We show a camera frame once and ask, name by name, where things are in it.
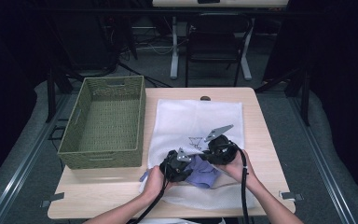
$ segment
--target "white cloth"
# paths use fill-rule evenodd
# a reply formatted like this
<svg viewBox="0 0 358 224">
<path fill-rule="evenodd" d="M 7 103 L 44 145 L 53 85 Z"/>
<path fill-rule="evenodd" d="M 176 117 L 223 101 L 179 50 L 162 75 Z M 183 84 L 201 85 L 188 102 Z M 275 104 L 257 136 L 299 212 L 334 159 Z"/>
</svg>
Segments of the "white cloth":
<svg viewBox="0 0 358 224">
<path fill-rule="evenodd" d="M 204 139 L 211 130 L 230 124 L 234 125 L 233 128 L 224 135 L 243 148 L 242 103 L 158 100 L 148 168 L 160 165 L 170 150 L 180 147 L 187 155 L 202 153 L 208 146 Z M 248 208 L 254 207 L 254 196 L 246 191 Z M 242 208 L 241 184 L 227 175 L 220 175 L 211 189 L 200 189 L 181 182 L 165 192 L 162 200 L 199 209 Z"/>
<path fill-rule="evenodd" d="M 160 165 L 168 152 L 181 147 L 187 155 L 202 153 L 212 129 L 233 124 L 224 135 L 244 147 L 242 103 L 158 100 L 156 123 L 149 147 L 149 168 Z"/>
</svg>

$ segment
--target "green wicker basket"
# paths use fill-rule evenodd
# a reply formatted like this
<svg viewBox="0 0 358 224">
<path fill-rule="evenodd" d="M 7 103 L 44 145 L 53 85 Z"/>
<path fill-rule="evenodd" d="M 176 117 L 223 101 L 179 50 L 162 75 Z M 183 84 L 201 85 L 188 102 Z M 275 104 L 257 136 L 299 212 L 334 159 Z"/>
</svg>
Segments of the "green wicker basket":
<svg viewBox="0 0 358 224">
<path fill-rule="evenodd" d="M 58 155 L 71 169 L 142 165 L 144 77 L 85 78 Z"/>
</svg>

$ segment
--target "purple cloth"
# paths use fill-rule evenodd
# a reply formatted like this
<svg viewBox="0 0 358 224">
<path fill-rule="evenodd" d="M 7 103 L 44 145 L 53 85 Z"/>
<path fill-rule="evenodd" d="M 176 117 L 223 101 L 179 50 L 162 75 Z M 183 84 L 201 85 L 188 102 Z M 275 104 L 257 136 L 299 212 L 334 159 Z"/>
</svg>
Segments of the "purple cloth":
<svg viewBox="0 0 358 224">
<path fill-rule="evenodd" d="M 221 174 L 220 171 L 214 169 L 209 162 L 203 161 L 198 155 L 191 157 L 191 163 L 185 170 L 189 169 L 192 169 L 193 173 L 187 177 L 185 182 L 202 189 L 209 189 Z"/>
<path fill-rule="evenodd" d="M 145 178 L 149 175 L 149 170 L 146 170 L 144 174 L 139 178 L 139 182 L 144 182 Z"/>
</svg>

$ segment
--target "black chair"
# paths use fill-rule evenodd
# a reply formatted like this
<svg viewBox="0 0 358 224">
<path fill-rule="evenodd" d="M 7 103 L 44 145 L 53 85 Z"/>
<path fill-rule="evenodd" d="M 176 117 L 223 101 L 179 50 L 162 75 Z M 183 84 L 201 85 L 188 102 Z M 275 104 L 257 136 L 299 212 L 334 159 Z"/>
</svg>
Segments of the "black chair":
<svg viewBox="0 0 358 224">
<path fill-rule="evenodd" d="M 204 13 L 192 18 L 186 28 L 186 87 L 189 62 L 228 63 L 227 68 L 236 63 L 233 86 L 237 86 L 245 40 L 252 25 L 252 19 L 242 14 Z"/>
</svg>

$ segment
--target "wooden table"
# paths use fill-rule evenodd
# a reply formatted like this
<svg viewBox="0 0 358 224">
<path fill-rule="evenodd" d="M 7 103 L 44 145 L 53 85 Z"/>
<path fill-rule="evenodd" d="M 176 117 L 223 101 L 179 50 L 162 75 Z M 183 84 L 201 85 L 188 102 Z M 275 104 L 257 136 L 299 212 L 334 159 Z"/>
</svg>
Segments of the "wooden table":
<svg viewBox="0 0 358 224">
<path fill-rule="evenodd" d="M 139 194 L 139 177 L 147 168 L 147 152 L 156 120 L 158 99 L 199 100 L 209 96 L 212 101 L 241 102 L 244 120 L 245 149 L 255 172 L 266 188 L 292 212 L 293 202 L 279 197 L 289 191 L 282 167 L 272 144 L 260 105 L 251 88 L 158 88 L 146 89 L 144 155 L 141 167 L 71 170 L 65 167 L 56 193 L 64 198 L 51 203 L 52 219 L 91 218 L 118 207 Z M 249 209 L 249 216 L 264 216 L 258 202 Z M 160 201 L 147 217 L 241 217 L 241 209 L 199 210 Z"/>
</svg>

